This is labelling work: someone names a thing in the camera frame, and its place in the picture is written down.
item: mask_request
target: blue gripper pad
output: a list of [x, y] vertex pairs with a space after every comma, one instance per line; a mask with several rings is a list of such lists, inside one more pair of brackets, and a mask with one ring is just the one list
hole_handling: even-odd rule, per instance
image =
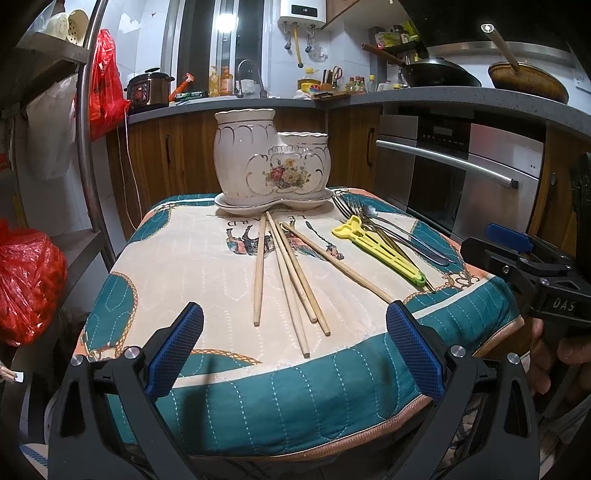
[[418, 331], [419, 323], [399, 300], [386, 311], [386, 328], [419, 391], [438, 403], [445, 391], [443, 365]]
[[534, 249], [529, 236], [497, 223], [488, 225], [485, 229], [485, 235], [489, 240], [509, 247], [520, 254], [530, 253]]
[[150, 400], [170, 393], [175, 380], [203, 332], [203, 310], [190, 303], [170, 327], [172, 332], [148, 365], [146, 395]]

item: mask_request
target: stainless steel oven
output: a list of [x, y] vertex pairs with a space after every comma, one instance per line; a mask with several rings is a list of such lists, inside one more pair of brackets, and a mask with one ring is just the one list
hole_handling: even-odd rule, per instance
[[375, 193], [458, 242], [499, 223], [525, 232], [544, 144], [444, 116], [382, 115]]

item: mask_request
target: oven handle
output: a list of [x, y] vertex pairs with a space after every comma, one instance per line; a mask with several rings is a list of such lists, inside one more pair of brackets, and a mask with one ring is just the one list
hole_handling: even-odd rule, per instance
[[476, 175], [486, 177], [487, 179], [500, 183], [505, 187], [509, 187], [512, 189], [519, 188], [518, 180], [512, 179], [510, 177], [505, 177], [500, 173], [497, 173], [493, 170], [489, 170], [488, 168], [481, 167], [479, 165], [474, 165], [473, 163], [470, 163], [466, 160], [462, 160], [461, 158], [452, 157], [451, 155], [445, 155], [445, 153], [439, 153], [421, 147], [412, 147], [410, 145], [404, 145], [402, 143], [397, 142], [387, 142], [385, 140], [376, 140], [375, 144], [381, 148], [397, 150], [399, 152], [409, 153], [412, 155], [418, 155], [419, 157], [428, 158], [429, 160], [433, 160], [439, 163], [445, 163], [445, 165], [450, 165], [452, 167], [456, 167], [461, 170], [469, 171], [471, 173], [475, 173]]

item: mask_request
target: frying pan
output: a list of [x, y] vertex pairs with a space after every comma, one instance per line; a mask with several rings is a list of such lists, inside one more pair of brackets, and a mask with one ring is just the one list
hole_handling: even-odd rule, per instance
[[494, 25], [483, 24], [480, 28], [507, 59], [488, 67], [488, 75], [495, 88], [529, 93], [560, 103], [569, 102], [569, 93], [564, 85], [544, 70], [518, 61]]
[[423, 59], [406, 64], [394, 55], [364, 43], [361, 48], [377, 57], [402, 68], [402, 75], [411, 87], [466, 86], [480, 87], [482, 84], [471, 73], [458, 64], [444, 59]]

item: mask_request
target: water heater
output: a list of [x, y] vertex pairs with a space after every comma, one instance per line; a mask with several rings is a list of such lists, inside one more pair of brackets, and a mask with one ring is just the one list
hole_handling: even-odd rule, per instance
[[294, 22], [307, 27], [324, 27], [326, 23], [326, 0], [281, 0], [279, 25]]

